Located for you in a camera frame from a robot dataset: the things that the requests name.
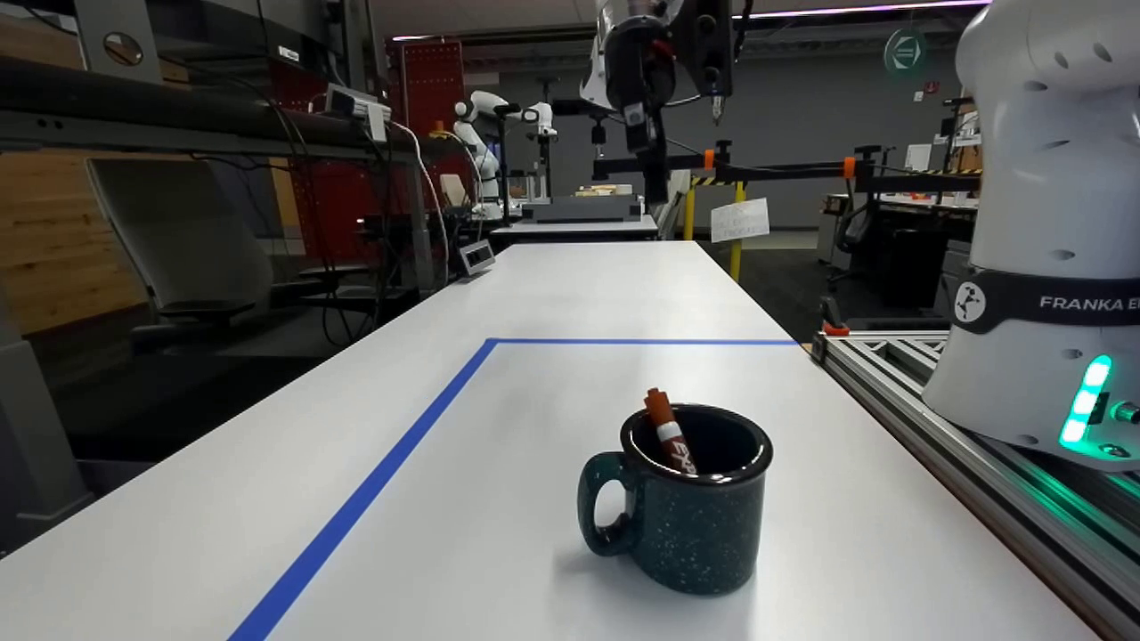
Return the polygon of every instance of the object in mug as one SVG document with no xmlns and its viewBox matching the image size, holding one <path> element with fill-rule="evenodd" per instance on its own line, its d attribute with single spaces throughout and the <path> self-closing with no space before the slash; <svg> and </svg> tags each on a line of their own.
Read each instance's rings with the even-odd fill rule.
<svg viewBox="0 0 1140 641">
<path fill-rule="evenodd" d="M 716 407 L 676 401 L 672 413 L 701 474 L 679 474 L 655 436 L 655 419 L 634 413 L 618 428 L 624 452 L 602 452 L 579 470 L 579 536 L 593 556 L 628 556 L 672 591 L 727 594 L 754 574 L 774 440 L 748 417 Z M 593 501 L 610 482 L 624 485 L 628 509 L 598 527 Z"/>
<path fill-rule="evenodd" d="M 670 394 L 657 391 L 657 387 L 648 387 L 648 394 L 643 394 L 643 413 L 650 417 L 655 436 L 665 444 L 670 463 L 672 463 L 679 474 L 699 476 L 699 467 L 692 463 L 685 430 L 679 430 L 679 425 L 676 425 L 676 417 L 672 417 Z"/>
</svg>

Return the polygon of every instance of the green light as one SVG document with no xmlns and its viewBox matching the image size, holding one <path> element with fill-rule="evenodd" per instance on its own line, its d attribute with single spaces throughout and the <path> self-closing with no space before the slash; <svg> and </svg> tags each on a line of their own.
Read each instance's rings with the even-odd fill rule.
<svg viewBox="0 0 1140 641">
<path fill-rule="evenodd" d="M 1140 482 L 1131 476 L 1107 476 L 1115 486 L 1130 491 L 1140 501 Z"/>
<path fill-rule="evenodd" d="M 1094 391 L 1078 391 L 1075 401 L 1071 401 L 1071 417 L 1090 419 L 1094 410 L 1096 410 L 1096 394 Z"/>
<path fill-rule="evenodd" d="M 1090 430 L 1085 419 L 1068 419 L 1061 430 L 1061 440 L 1075 444 L 1075 440 L 1081 440 L 1085 430 Z"/>
<path fill-rule="evenodd" d="M 1085 369 L 1081 369 L 1081 385 L 1071 400 L 1071 410 L 1068 410 L 1068 419 L 1065 419 L 1065 430 L 1061 430 L 1061 444 L 1071 447 L 1071 452 L 1081 452 L 1085 455 L 1085 434 L 1090 434 L 1090 419 L 1096 413 L 1096 401 L 1102 401 L 1102 391 L 1112 376 L 1112 356 L 1096 356 Z"/>
<path fill-rule="evenodd" d="M 1081 385 L 1102 391 L 1107 385 L 1107 376 L 1112 376 L 1112 356 L 1096 356 L 1090 362 L 1090 369 L 1081 372 Z"/>
</svg>

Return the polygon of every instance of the ceiling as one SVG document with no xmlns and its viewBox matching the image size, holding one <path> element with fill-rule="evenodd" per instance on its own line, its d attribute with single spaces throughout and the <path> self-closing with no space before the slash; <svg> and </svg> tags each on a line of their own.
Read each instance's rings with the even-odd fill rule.
<svg viewBox="0 0 1140 641">
<path fill-rule="evenodd" d="M 382 36 L 469 36 L 590 25 L 593 0 L 369 0 Z M 878 8 L 882 0 L 754 0 L 752 10 Z"/>
</svg>

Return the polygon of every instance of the workbench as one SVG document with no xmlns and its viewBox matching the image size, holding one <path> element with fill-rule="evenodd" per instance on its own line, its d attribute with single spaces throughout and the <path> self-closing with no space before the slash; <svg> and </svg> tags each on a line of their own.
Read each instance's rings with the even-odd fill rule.
<svg viewBox="0 0 1140 641">
<path fill-rule="evenodd" d="M 661 238 L 655 216 L 579 220 L 579 223 L 517 220 L 491 230 L 495 250 L 507 250 L 513 243 L 650 243 L 650 238 Z"/>
<path fill-rule="evenodd" d="M 672 594 L 578 534 L 578 474 L 650 385 L 774 436 L 758 569 L 727 599 Z M 2 559 L 0 624 L 2 641 L 1094 636 L 672 243 L 513 246 Z"/>
<path fill-rule="evenodd" d="M 877 205 L 900 220 L 940 214 L 940 216 L 971 223 L 979 199 L 964 192 L 946 192 L 940 199 L 928 192 L 877 192 Z M 838 269 L 852 269 L 852 254 L 838 250 L 838 236 L 845 230 L 845 220 L 847 220 L 847 192 L 831 192 L 821 199 L 815 255 L 820 264 L 831 264 Z"/>
</svg>

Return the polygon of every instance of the chair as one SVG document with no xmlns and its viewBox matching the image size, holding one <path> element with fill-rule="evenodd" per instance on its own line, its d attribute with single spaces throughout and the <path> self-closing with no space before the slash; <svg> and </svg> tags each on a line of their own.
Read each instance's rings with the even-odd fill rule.
<svg viewBox="0 0 1140 641">
<path fill-rule="evenodd" d="M 239 318 L 282 306 L 372 309 L 372 295 L 340 295 L 340 279 L 363 267 L 308 269 L 274 282 L 269 255 L 239 220 L 214 171 L 195 160 L 93 160 L 99 205 L 134 264 L 160 327 L 137 327 L 172 343 Z"/>
</svg>

